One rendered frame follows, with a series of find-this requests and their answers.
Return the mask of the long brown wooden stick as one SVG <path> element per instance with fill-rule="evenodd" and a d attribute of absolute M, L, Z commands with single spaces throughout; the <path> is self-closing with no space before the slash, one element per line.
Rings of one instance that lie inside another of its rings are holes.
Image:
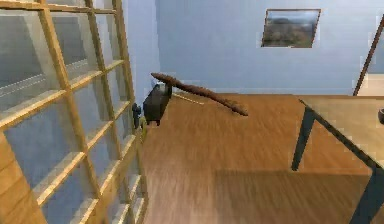
<path fill-rule="evenodd" d="M 194 95 L 198 95 L 201 97 L 209 98 L 242 116 L 248 115 L 247 110 L 238 102 L 224 98 L 220 96 L 218 93 L 215 93 L 207 88 L 191 85 L 191 84 L 184 84 L 180 80 L 176 79 L 175 77 L 167 74 L 163 74 L 163 73 L 152 72 L 151 76 L 163 83 L 169 84 L 170 86 L 176 87 L 182 91 L 185 91 Z"/>

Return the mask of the small dark figurine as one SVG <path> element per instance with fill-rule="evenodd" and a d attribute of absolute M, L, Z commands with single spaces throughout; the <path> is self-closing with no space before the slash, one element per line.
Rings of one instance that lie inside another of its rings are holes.
<path fill-rule="evenodd" d="M 132 116 L 133 116 L 133 124 L 134 128 L 137 129 L 139 127 L 139 119 L 141 115 L 141 107 L 136 103 L 132 105 Z"/>

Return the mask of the light wooden open shelf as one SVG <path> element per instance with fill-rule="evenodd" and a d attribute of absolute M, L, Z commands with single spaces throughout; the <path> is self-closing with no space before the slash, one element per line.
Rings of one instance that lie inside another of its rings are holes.
<path fill-rule="evenodd" d="M 144 224 L 123 0 L 0 0 L 0 224 Z"/>

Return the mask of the framed landscape picture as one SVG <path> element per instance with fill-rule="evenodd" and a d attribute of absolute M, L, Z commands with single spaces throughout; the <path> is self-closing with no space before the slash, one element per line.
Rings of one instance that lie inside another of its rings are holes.
<path fill-rule="evenodd" d="M 320 9 L 267 9 L 262 47 L 311 48 Z"/>

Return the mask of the wooden table with dark legs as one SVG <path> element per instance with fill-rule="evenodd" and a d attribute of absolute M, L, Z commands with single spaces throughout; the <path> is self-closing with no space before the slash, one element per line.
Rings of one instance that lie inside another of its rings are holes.
<path fill-rule="evenodd" d="M 305 106 L 291 169 L 299 168 L 314 121 L 363 161 L 372 174 L 349 224 L 370 224 L 384 205 L 384 124 L 378 112 L 384 98 L 303 96 Z"/>

